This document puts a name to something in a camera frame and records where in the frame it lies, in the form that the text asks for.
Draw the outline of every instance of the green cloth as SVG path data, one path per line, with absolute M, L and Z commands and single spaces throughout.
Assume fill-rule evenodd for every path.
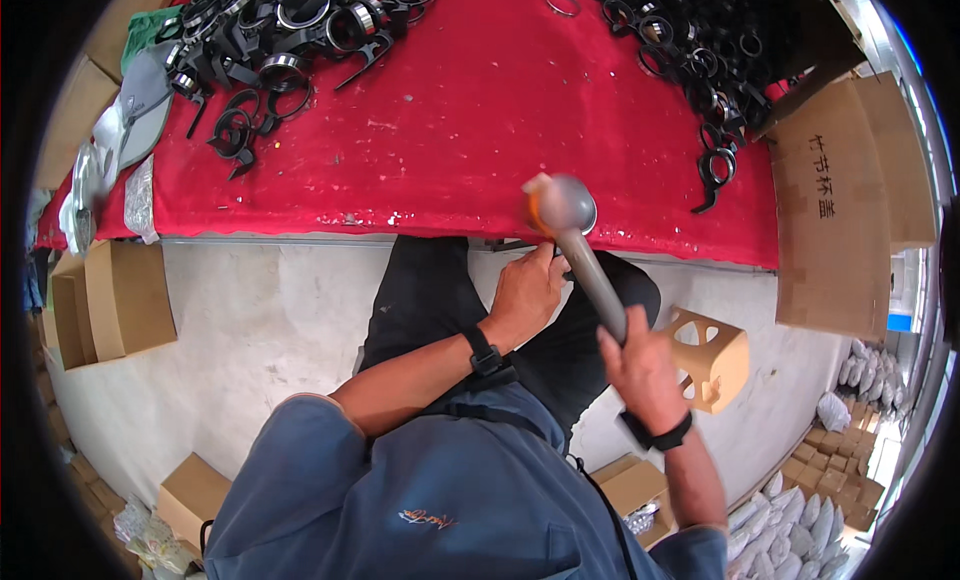
M 175 18 L 184 9 L 183 5 L 168 7 L 166 9 L 157 9 L 152 11 L 140 11 L 134 13 L 126 26 L 126 45 L 123 48 L 123 56 L 120 58 L 120 73 L 127 73 L 127 66 L 137 57 L 137 54 L 148 46 L 154 44 L 157 32 L 161 29 L 161 24 Z

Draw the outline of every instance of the blue shirt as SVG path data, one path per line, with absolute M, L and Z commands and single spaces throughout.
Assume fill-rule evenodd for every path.
M 613 521 L 561 456 L 563 432 L 520 384 L 462 403 L 507 423 L 414 418 L 366 441 L 333 401 L 278 406 L 223 501 L 205 552 L 214 580 L 264 578 L 627 578 Z M 638 578 L 724 576 L 725 535 L 694 527 L 650 554 L 622 524 Z

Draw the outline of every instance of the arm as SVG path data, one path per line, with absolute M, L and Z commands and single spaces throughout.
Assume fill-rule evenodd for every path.
M 477 326 L 486 342 L 508 354 L 550 321 L 570 265 L 541 243 L 500 273 L 489 316 Z M 361 371 L 330 394 L 366 436 L 379 436 L 414 417 L 472 370 L 474 350 L 463 334 L 437 341 Z
M 627 309 L 627 343 L 622 348 L 603 326 L 597 329 L 609 383 L 634 416 L 654 436 L 673 430 L 689 407 L 677 384 L 670 339 L 651 332 L 642 306 Z M 666 451 L 670 504 L 680 529 L 727 528 L 723 485 L 700 432 L 694 427 L 683 444 Z

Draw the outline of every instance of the logo on shirt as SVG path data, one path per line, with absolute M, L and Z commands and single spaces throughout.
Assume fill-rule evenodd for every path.
M 424 509 L 417 509 L 415 511 L 404 509 L 396 514 L 400 516 L 400 519 L 407 524 L 435 524 L 437 525 L 438 530 L 443 530 L 447 526 L 456 526 L 460 524 L 459 521 L 454 521 L 453 517 L 448 518 L 446 515 L 443 517 L 428 515 Z

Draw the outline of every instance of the black pants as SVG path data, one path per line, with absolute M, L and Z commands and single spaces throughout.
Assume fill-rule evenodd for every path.
M 460 334 L 487 317 L 467 272 L 467 250 L 461 236 L 396 238 L 373 301 L 361 370 Z M 596 256 L 623 305 L 642 305 L 652 326 L 661 304 L 654 281 L 616 255 L 598 250 Z M 553 414 L 568 445 L 573 425 L 607 388 L 599 324 L 594 305 L 574 282 L 557 320 L 510 354 L 520 383 Z

